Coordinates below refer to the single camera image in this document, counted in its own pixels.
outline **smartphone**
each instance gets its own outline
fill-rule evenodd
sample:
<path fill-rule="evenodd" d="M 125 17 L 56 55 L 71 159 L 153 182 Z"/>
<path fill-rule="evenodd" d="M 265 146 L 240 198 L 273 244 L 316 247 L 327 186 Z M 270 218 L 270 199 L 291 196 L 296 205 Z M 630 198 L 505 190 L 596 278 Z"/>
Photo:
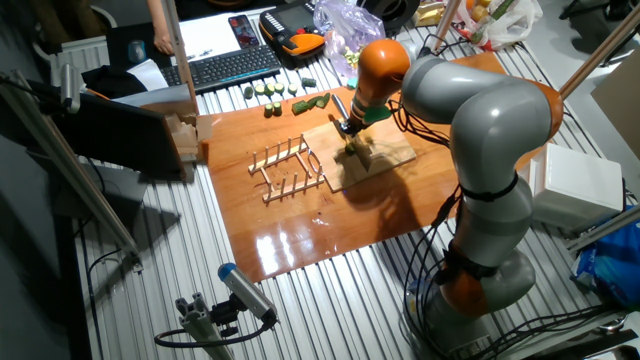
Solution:
<path fill-rule="evenodd" d="M 233 29 L 233 33 L 236 35 L 236 40 L 238 40 L 241 49 L 260 45 L 258 37 L 253 31 L 253 27 L 246 15 L 230 17 L 229 25 L 231 25 L 231 29 Z"/>

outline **white paper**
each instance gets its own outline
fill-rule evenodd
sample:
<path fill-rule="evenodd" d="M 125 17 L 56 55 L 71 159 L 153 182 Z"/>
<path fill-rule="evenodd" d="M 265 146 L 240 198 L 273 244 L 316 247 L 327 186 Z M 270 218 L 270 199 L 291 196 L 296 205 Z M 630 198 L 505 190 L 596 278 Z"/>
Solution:
<path fill-rule="evenodd" d="M 191 100 L 191 96 L 189 95 L 189 88 L 187 87 L 187 84 L 141 92 L 138 94 L 125 96 L 119 99 L 113 99 L 113 101 L 115 102 L 131 105 L 131 106 L 137 106 L 137 107 L 147 105 L 147 104 L 185 101 L 185 100 Z"/>
<path fill-rule="evenodd" d="M 169 87 L 155 61 L 148 59 L 127 71 L 140 80 L 147 91 Z"/>
<path fill-rule="evenodd" d="M 236 14 L 227 13 L 180 23 L 189 62 L 240 50 L 240 44 L 229 25 L 229 18 L 233 16 Z M 175 57 L 171 58 L 171 62 L 176 64 Z"/>

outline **keyboard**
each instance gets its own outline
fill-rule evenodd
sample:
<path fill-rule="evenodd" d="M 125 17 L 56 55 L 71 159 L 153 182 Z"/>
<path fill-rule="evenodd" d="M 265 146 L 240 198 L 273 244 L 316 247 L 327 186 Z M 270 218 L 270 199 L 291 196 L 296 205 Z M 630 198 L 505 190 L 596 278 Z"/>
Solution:
<path fill-rule="evenodd" d="M 280 72 L 280 62 L 268 45 L 233 51 L 189 63 L 197 93 L 236 85 Z M 160 70 L 169 86 L 180 85 L 178 67 Z"/>

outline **purple plastic bag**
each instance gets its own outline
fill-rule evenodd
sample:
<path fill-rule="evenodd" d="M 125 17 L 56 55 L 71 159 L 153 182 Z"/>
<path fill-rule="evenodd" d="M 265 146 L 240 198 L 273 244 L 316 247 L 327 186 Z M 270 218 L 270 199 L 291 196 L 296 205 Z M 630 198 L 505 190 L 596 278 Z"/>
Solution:
<path fill-rule="evenodd" d="M 344 0 L 318 1 L 313 23 L 324 34 L 324 55 L 348 78 L 355 77 L 358 68 L 357 63 L 349 64 L 345 54 L 359 54 L 370 42 L 385 37 L 380 19 Z"/>

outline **white box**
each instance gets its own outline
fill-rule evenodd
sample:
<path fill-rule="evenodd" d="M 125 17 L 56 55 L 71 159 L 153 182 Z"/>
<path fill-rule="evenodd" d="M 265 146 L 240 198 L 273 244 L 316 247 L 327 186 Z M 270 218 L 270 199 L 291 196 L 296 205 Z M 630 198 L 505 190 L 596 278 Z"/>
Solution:
<path fill-rule="evenodd" d="M 533 219 L 583 231 L 620 213 L 620 164 L 547 144 L 519 172 L 533 194 Z"/>

